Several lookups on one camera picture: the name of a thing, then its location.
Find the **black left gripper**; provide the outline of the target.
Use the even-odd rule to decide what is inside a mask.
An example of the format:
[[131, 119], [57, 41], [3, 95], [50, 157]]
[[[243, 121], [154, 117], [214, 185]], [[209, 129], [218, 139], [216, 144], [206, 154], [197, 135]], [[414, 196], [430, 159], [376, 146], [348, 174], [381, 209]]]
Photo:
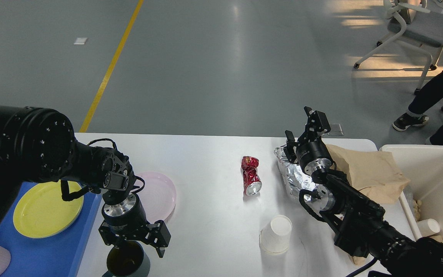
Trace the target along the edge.
[[104, 244], [118, 248], [124, 240], [137, 240], [155, 248], [159, 258], [165, 255], [165, 249], [171, 240], [170, 231], [163, 220], [150, 224], [136, 194], [129, 194], [117, 205], [104, 204], [101, 210], [104, 222], [99, 233]]

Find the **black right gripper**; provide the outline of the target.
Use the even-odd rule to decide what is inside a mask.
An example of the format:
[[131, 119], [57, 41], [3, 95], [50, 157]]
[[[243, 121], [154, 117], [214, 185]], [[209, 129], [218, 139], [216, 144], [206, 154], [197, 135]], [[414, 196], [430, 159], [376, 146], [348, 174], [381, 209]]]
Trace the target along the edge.
[[331, 131], [331, 126], [325, 113], [313, 110], [311, 107], [304, 107], [304, 111], [308, 120], [303, 133], [303, 142], [296, 141], [292, 131], [285, 131], [285, 156], [290, 163], [299, 164], [306, 175], [327, 172], [333, 160], [321, 137]]

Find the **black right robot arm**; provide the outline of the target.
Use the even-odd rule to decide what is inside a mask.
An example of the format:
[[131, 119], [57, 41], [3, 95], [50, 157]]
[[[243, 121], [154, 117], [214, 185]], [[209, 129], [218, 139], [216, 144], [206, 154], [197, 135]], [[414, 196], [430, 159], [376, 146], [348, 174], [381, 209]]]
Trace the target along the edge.
[[356, 276], [380, 262], [388, 277], [443, 277], [443, 243], [432, 238], [416, 241], [384, 221], [385, 209], [352, 188], [344, 172], [336, 170], [322, 142], [331, 131], [325, 113], [304, 107], [308, 117], [304, 133], [296, 140], [291, 131], [283, 148], [292, 164], [312, 178], [313, 190], [301, 189], [299, 202], [313, 218], [334, 231], [334, 244], [351, 256], [373, 260], [350, 274]]

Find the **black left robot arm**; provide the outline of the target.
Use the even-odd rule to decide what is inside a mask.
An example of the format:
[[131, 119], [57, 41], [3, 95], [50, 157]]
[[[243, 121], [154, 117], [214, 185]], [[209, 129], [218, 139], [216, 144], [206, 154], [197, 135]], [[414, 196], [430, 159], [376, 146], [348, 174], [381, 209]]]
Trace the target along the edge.
[[80, 143], [64, 114], [49, 108], [0, 105], [0, 223], [25, 181], [60, 181], [63, 200], [104, 190], [104, 203], [113, 209], [102, 211], [104, 243], [119, 248], [125, 240], [141, 241], [162, 258], [171, 235], [164, 221], [147, 220], [137, 180], [140, 177], [129, 157], [116, 144]]

